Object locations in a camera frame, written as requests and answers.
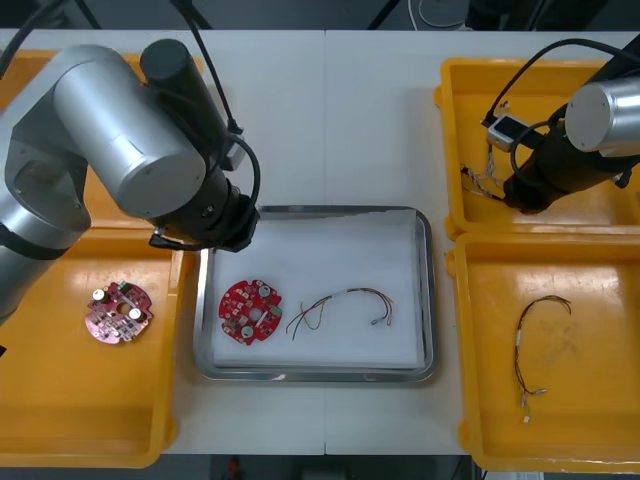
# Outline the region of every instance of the capacitor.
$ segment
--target capacitor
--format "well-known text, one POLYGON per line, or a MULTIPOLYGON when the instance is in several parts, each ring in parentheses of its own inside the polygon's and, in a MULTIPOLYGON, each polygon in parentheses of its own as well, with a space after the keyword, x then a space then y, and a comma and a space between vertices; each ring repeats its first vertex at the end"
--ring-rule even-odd
POLYGON ((244 338, 249 338, 253 336, 253 328, 248 326, 242 327, 242 330, 240 330, 240 333, 244 338))
POLYGON ((262 285, 258 289, 258 295, 260 295, 262 298, 267 298, 270 294, 271 294, 271 289, 266 285, 262 285))
POLYGON ((99 288, 93 291, 93 293, 91 294, 91 298, 93 298, 96 302, 107 303, 109 301, 109 294, 99 288))
POLYGON ((129 310, 129 318, 137 322, 144 318, 144 314, 139 308, 132 308, 131 310, 129 310))

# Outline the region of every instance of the white table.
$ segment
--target white table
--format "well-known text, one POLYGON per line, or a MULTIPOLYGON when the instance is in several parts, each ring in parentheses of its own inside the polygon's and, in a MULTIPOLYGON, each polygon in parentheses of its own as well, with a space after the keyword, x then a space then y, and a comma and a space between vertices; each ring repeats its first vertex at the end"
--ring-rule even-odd
MULTIPOLYGON (((0 31, 6 44, 13 31, 0 31)), ((98 43, 139 51, 187 32, 36 32, 26 48, 98 43)), ((462 415, 442 129, 433 105, 451 56, 528 57, 548 33, 206 32, 235 116, 263 171, 260 203, 389 204, 421 210, 434 235, 439 368, 414 386, 211 382, 191 361, 191 314, 178 331, 169 453, 456 454, 462 415)), ((592 34, 623 46, 632 34, 592 34)), ((605 58, 564 48, 555 58, 605 58)), ((232 181, 247 190, 249 165, 232 181)))

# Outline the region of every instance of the colored wires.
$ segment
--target colored wires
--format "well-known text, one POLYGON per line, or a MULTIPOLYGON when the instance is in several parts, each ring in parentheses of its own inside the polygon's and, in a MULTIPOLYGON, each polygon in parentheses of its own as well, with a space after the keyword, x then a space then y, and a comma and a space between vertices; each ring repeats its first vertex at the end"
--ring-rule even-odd
POLYGON ((348 288, 346 290, 342 290, 340 292, 334 293, 333 295, 327 295, 326 297, 321 298, 320 300, 318 300, 316 303, 314 303, 307 309, 305 309, 301 303, 300 313, 296 315, 293 318, 293 320, 289 322, 289 324, 287 325, 287 328, 285 329, 285 332, 288 334, 289 327, 291 327, 291 325, 295 323, 296 326, 293 329, 293 336, 291 338, 292 341, 295 340, 296 333, 298 332, 298 327, 300 327, 300 324, 303 321, 305 322, 305 324, 309 329, 317 330, 318 328, 320 328, 320 324, 322 323, 322 314, 324 312, 325 304, 332 298, 336 298, 341 295, 345 295, 347 293, 355 293, 355 292, 363 292, 363 293, 368 293, 370 295, 375 295, 378 298, 380 298, 380 300, 382 300, 382 302, 384 303, 384 307, 385 307, 384 315, 379 318, 374 318, 373 320, 371 320, 371 325, 376 325, 385 320, 386 320, 387 326, 391 325, 391 319, 393 318, 393 300, 391 300, 391 298, 389 298, 387 295, 380 292, 379 290, 376 290, 375 288, 348 288), (320 308, 320 316, 318 317, 318 323, 314 326, 314 325, 311 325, 311 323, 309 322, 307 315, 317 308, 320 308))
POLYGON ((522 370, 520 370, 520 364, 518 363, 520 360, 520 344, 522 342, 522 323, 524 322, 525 317, 529 313, 529 310, 531 310, 531 307, 533 307, 538 302, 544 302, 544 301, 560 303, 563 307, 567 309, 567 312, 569 312, 569 315, 571 315, 571 302, 565 298, 559 297, 558 295, 546 295, 544 297, 540 297, 534 300, 533 302, 531 302, 529 305, 527 305, 525 309, 522 311, 522 313, 520 314, 520 320, 518 321, 518 328, 516 329, 516 344, 515 344, 515 354, 514 354, 513 364, 514 364, 514 370, 516 373, 516 379, 518 380, 518 383, 520 384, 520 388, 522 389, 521 406, 522 408, 525 409, 524 423, 529 423, 529 421, 531 420, 531 409, 529 407, 529 404, 527 403, 527 395, 542 395, 543 393, 547 392, 547 389, 539 388, 537 390, 531 390, 529 389, 529 387, 527 387, 527 384, 524 381, 524 376, 522 375, 522 370))

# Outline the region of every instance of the robotic arm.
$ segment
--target robotic arm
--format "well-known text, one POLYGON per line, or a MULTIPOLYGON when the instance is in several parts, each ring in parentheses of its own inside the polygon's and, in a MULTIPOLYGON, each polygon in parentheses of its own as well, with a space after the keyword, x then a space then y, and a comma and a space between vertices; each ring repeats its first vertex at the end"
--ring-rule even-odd
POLYGON ((0 117, 0 324, 89 228, 87 166, 159 248, 239 251, 258 213, 257 159, 225 125, 186 47, 142 54, 141 83, 113 50, 62 50, 0 117), (223 174, 246 152, 251 197, 223 174))
POLYGON ((483 125, 490 144, 508 152, 514 174, 505 181, 509 207, 535 214, 559 198, 613 180, 619 188, 629 183, 640 162, 640 36, 623 50, 584 39, 568 39, 544 48, 507 84, 483 125), (528 125, 511 115, 495 117, 500 98, 522 73, 553 48, 580 45, 614 55, 568 104, 548 120, 528 125), (549 127, 545 135, 539 127, 549 127), (533 150, 520 167, 518 145, 533 150))

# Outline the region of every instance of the yellow bin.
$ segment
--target yellow bin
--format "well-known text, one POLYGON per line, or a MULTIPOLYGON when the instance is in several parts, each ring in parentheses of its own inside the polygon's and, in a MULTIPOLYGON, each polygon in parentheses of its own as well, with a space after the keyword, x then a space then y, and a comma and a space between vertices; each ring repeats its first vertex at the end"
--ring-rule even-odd
POLYGON ((464 393, 460 442, 482 468, 640 473, 640 237, 460 236, 455 277, 464 393), (514 372, 530 389, 531 421, 514 372))
MULTIPOLYGON (((604 182, 564 197, 537 215, 523 215, 463 189, 460 164, 470 166, 477 173, 484 171, 487 129, 480 122, 498 92, 523 63, 513 59, 452 58, 442 65, 442 84, 436 89, 435 102, 441 110, 444 130, 449 236, 455 239, 463 232, 640 233, 640 175, 637 172, 624 190, 612 182, 604 182)), ((599 62, 537 62, 505 96, 509 113, 529 123, 546 120, 600 66, 599 62)), ((530 153, 526 147, 520 147, 518 164, 524 163, 530 153)), ((512 174, 508 155, 497 149, 494 154, 496 177, 506 180, 512 174)))
MULTIPOLYGON (((53 53, 21 52, 0 108, 53 53)), ((191 257, 149 247, 148 224, 120 212, 93 172, 86 203, 91 230, 0 328, 0 466, 144 467, 175 435, 175 321, 191 257), (149 294, 154 319, 131 344, 102 344, 84 324, 87 304, 122 280, 149 294)))

